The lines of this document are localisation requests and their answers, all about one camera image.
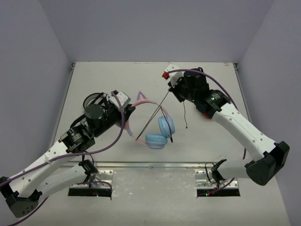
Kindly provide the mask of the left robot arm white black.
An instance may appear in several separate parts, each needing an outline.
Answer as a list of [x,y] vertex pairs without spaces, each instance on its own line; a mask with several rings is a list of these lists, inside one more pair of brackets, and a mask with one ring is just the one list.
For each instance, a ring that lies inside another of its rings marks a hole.
[[68,161],[84,156],[95,138],[114,125],[124,128],[135,107],[132,104],[90,104],[54,144],[34,163],[12,177],[1,177],[0,192],[16,218],[34,212],[41,201],[74,184],[92,184],[99,175],[85,159],[62,173],[54,172]]

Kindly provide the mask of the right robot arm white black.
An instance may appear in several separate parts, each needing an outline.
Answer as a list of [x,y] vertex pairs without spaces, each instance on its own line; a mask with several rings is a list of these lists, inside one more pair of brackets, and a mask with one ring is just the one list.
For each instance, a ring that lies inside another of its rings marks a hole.
[[169,91],[179,102],[189,101],[208,118],[224,127],[249,153],[251,161],[220,160],[212,168],[216,183],[230,178],[249,178],[266,185],[285,165],[290,147],[259,131],[237,109],[224,88],[210,89],[201,68],[165,70]]

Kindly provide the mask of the pink blue cat-ear headphones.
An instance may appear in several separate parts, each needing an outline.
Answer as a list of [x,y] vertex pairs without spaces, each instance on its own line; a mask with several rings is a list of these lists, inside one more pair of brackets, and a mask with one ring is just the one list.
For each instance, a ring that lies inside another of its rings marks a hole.
[[130,128],[130,120],[125,123],[125,130],[135,142],[148,147],[149,149],[163,149],[169,142],[173,142],[176,132],[175,123],[162,105],[162,102],[156,102],[149,99],[142,91],[138,92],[134,107],[147,106],[150,110],[151,105],[154,107],[154,113],[150,114],[150,119],[145,122],[142,130],[135,134]]

